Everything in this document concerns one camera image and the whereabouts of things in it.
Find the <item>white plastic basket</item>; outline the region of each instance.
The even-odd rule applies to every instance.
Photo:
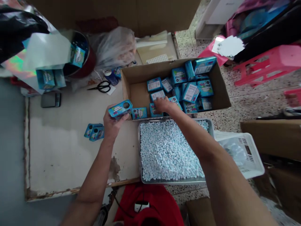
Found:
[[[238,168],[246,179],[264,174],[264,167],[251,134],[221,132],[219,130],[215,130],[214,134],[216,141],[222,141],[236,137],[238,138],[239,143],[244,145],[247,159],[243,166],[239,166]]]

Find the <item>scissors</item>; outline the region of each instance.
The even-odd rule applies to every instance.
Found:
[[[111,85],[111,83],[110,83],[109,81],[102,81],[102,82],[99,83],[96,87],[90,88],[90,89],[87,89],[87,90],[95,90],[95,89],[98,89],[99,92],[107,93],[108,91],[111,90],[110,85]]]

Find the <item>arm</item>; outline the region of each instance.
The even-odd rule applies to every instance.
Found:
[[[95,222],[107,186],[113,145],[122,123],[128,116],[129,114],[126,114],[119,121],[116,121],[110,117],[108,110],[106,111],[103,118],[104,139],[76,200],[64,217],[62,225],[93,225]]]
[[[206,177],[216,225],[278,225],[232,157],[207,131],[167,97],[154,103],[158,111],[173,118],[198,157]]]

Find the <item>pink plastic stool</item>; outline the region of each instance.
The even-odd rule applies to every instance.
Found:
[[[286,90],[284,91],[284,95],[296,95],[298,101],[299,101],[299,104],[301,106],[301,88],[299,89],[292,89],[292,90]]]
[[[240,65],[233,70],[241,71],[241,79],[236,86],[251,84],[253,87],[273,80],[301,68],[301,47],[281,45],[268,50]]]

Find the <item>white table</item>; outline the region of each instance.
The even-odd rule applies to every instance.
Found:
[[[176,57],[172,37],[168,45]],[[26,98],[25,188],[28,201],[77,193],[96,157],[102,140],[84,137],[89,123],[103,123],[110,104],[123,101],[122,84],[111,96],[82,88],[75,93],[62,90],[61,106],[41,108],[41,96]],[[140,179],[138,121],[126,121],[114,144],[108,186]]]

